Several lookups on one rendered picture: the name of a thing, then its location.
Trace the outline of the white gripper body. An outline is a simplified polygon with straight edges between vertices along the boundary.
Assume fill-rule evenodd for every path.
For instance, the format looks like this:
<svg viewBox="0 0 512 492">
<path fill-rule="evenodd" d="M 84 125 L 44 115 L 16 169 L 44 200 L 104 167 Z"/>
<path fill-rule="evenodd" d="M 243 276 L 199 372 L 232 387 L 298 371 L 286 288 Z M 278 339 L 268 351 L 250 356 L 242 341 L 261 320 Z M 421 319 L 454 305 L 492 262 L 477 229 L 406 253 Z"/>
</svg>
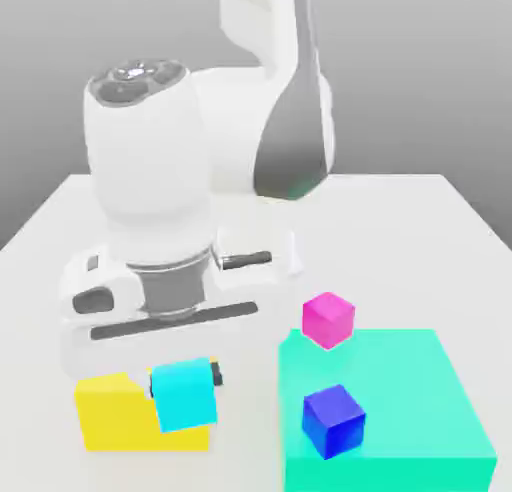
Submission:
<svg viewBox="0 0 512 492">
<path fill-rule="evenodd" d="M 139 372 L 178 361 L 216 357 L 230 378 L 272 358 L 281 342 L 281 300 L 249 296 L 200 309 L 179 320 L 126 317 L 116 323 L 72 315 L 72 301 L 61 302 L 61 355 L 74 379 Z"/>
</svg>

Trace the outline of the small cyan cube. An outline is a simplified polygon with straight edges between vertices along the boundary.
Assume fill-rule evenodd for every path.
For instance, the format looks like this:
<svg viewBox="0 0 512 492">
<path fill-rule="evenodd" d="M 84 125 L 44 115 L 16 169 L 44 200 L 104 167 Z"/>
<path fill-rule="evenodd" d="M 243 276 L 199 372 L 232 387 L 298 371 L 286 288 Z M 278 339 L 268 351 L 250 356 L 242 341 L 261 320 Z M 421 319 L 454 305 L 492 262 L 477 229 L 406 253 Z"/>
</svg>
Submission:
<svg viewBox="0 0 512 492">
<path fill-rule="evenodd" d="M 214 388 L 208 358 L 155 367 L 151 373 L 151 392 L 161 432 L 215 424 Z"/>
</svg>

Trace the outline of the small magenta cube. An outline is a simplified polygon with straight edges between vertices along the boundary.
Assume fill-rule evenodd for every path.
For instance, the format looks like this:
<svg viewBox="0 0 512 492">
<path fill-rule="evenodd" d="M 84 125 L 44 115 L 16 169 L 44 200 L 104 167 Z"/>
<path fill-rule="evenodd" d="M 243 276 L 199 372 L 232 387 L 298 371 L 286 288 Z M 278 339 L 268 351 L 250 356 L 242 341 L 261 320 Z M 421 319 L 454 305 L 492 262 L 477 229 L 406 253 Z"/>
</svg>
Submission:
<svg viewBox="0 0 512 492">
<path fill-rule="evenodd" d="M 332 292 L 303 304 L 302 333 L 324 350 L 349 339 L 354 330 L 355 306 Z"/>
</svg>

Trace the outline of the small blue cube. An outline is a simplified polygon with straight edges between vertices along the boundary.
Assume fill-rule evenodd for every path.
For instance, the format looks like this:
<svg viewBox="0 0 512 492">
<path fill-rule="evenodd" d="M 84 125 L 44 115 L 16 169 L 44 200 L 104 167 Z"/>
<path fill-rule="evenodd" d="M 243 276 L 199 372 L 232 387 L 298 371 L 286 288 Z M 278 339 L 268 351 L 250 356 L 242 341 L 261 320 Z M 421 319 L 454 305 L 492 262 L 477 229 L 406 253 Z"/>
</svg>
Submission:
<svg viewBox="0 0 512 492">
<path fill-rule="evenodd" d="M 303 399 L 302 430 L 324 460 L 359 447 L 365 422 L 366 412 L 341 384 Z"/>
</svg>

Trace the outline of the large yellow box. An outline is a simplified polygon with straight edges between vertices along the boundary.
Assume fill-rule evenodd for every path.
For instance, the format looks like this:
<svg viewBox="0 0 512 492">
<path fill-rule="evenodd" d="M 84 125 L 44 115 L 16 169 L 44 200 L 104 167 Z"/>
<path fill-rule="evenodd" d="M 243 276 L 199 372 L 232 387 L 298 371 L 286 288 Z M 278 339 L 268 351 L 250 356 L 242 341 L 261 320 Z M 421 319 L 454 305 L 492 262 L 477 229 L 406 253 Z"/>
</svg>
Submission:
<svg viewBox="0 0 512 492">
<path fill-rule="evenodd" d="M 84 446 L 91 452 L 206 452 L 210 429 L 160 431 L 154 402 L 125 373 L 77 382 Z"/>
</svg>

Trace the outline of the large turquoise box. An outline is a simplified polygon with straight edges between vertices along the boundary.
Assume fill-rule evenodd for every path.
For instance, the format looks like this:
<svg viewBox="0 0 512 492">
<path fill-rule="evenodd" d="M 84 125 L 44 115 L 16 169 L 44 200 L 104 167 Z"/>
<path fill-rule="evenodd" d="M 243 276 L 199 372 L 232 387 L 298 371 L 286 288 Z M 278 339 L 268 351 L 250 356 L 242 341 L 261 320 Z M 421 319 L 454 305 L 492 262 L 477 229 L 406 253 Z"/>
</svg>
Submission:
<svg viewBox="0 0 512 492">
<path fill-rule="evenodd" d="M 362 444 L 325 460 L 306 396 L 341 384 L 366 413 Z M 294 330 L 279 349 L 282 492 L 488 492 L 497 455 L 432 330 L 358 329 L 325 351 Z"/>
</svg>

